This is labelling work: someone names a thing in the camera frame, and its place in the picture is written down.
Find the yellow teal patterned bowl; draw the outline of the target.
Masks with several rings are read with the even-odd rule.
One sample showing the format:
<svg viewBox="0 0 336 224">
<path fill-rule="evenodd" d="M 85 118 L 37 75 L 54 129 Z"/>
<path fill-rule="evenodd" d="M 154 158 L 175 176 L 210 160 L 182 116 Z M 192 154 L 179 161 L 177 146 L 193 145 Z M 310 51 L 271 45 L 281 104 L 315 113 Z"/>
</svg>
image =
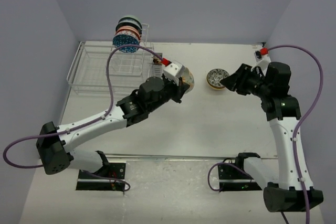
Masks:
<svg viewBox="0 0 336 224">
<path fill-rule="evenodd" d="M 207 82 L 207 84 L 214 90 L 223 90 L 226 88 L 220 82 Z"/>
</svg>

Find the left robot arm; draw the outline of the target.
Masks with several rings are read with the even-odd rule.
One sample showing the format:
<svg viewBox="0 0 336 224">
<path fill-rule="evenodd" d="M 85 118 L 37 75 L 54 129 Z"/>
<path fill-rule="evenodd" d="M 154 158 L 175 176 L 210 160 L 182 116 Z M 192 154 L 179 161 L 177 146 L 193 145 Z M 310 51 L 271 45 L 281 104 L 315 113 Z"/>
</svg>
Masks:
<svg viewBox="0 0 336 224">
<path fill-rule="evenodd" d="M 82 151 L 78 146 L 105 133 L 140 123 L 170 100 L 181 103 L 183 95 L 193 86 L 193 78 L 180 77 L 174 82 L 166 77 L 150 77 L 103 112 L 71 124 L 44 124 L 36 147 L 45 173 L 53 175 L 71 168 L 92 173 L 97 178 L 106 177 L 109 162 L 105 153 Z"/>
</svg>

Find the dark teal white bowl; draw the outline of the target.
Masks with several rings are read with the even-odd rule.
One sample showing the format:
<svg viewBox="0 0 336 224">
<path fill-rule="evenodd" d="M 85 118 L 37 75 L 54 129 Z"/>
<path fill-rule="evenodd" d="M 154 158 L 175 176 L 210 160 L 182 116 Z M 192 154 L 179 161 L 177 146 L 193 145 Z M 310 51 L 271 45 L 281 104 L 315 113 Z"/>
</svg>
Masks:
<svg viewBox="0 0 336 224">
<path fill-rule="evenodd" d="M 133 45 L 139 45 L 139 41 L 136 37 L 127 34 L 115 35 L 113 38 L 113 45 L 117 48 L 128 45 L 123 48 L 120 48 L 119 51 L 123 53 L 135 53 L 138 51 L 138 48 Z"/>
</svg>

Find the salmon pink patterned bowl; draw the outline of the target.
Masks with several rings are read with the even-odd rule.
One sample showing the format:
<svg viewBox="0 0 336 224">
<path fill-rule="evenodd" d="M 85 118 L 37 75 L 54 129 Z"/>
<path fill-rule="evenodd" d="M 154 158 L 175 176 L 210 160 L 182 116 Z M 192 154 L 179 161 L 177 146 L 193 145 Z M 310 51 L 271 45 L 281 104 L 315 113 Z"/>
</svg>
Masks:
<svg viewBox="0 0 336 224">
<path fill-rule="evenodd" d="M 131 31 L 131 32 L 136 34 L 138 39 L 141 39 L 141 36 L 142 36 L 142 34 L 132 26 L 121 26 L 120 28 L 117 29 L 117 31 L 115 33 L 117 34 L 120 31 Z"/>
</svg>

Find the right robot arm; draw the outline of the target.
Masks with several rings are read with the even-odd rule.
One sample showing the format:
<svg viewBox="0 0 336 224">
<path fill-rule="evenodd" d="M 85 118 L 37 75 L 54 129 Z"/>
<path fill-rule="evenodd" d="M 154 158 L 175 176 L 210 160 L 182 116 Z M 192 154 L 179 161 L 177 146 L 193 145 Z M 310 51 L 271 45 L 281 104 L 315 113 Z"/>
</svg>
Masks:
<svg viewBox="0 0 336 224">
<path fill-rule="evenodd" d="M 299 132 L 300 106 L 288 93 L 290 77 L 287 64 L 271 62 L 266 73 L 260 67 L 242 64 L 220 81 L 230 91 L 261 100 L 276 143 L 279 174 L 269 170 L 256 153 L 239 153 L 234 172 L 257 183 L 270 212 L 308 212 L 323 202 L 323 192 L 315 189 L 307 169 Z"/>
</svg>

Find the pink leaf patterned bowl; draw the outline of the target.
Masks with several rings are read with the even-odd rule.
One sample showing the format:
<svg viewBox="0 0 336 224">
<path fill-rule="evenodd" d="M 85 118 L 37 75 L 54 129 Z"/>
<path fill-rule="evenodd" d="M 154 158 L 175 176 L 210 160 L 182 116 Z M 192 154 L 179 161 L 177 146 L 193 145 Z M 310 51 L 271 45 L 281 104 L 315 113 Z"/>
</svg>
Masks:
<svg viewBox="0 0 336 224">
<path fill-rule="evenodd" d="M 220 68 L 212 69 L 206 75 L 207 82 L 220 82 L 222 79 L 229 76 L 229 73 Z"/>
</svg>

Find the yellow star patterned bowl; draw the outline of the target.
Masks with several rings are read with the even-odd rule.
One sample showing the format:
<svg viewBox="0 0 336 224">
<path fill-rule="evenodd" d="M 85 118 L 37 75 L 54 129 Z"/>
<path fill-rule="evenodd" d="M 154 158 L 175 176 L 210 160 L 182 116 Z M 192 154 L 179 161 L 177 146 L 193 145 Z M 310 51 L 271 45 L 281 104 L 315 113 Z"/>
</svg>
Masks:
<svg viewBox="0 0 336 224">
<path fill-rule="evenodd" d="M 187 67 L 184 68 L 184 71 L 183 71 L 181 77 L 182 77 L 183 83 L 189 85 L 189 88 L 186 90 L 185 93 L 191 92 L 194 88 L 195 80 L 194 80 L 193 74 L 190 72 L 190 70 Z"/>
</svg>

